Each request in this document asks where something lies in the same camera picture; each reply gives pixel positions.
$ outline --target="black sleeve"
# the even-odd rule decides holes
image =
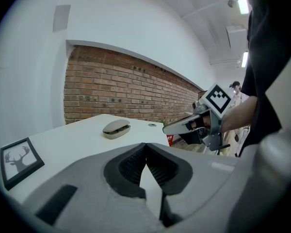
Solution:
[[[241,92],[245,93],[248,96],[255,96],[255,97],[257,96],[254,74],[253,74],[253,70],[252,70],[249,60],[248,60],[246,75],[244,77]]]

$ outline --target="red sign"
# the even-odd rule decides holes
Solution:
[[[167,140],[168,140],[168,143],[169,143],[169,146],[170,147],[173,144],[173,139],[174,139],[174,135],[168,135],[167,136]]]

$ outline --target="ceiling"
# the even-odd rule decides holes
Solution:
[[[226,26],[248,28],[249,14],[241,15],[236,2],[229,0],[162,0],[192,28],[216,68],[236,68],[242,52],[232,52]]]

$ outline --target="person's hand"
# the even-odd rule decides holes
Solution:
[[[203,117],[203,121],[204,121],[205,127],[210,127],[211,126],[210,116],[204,116]],[[196,122],[191,123],[191,127],[192,127],[192,129],[195,129],[196,128]]]

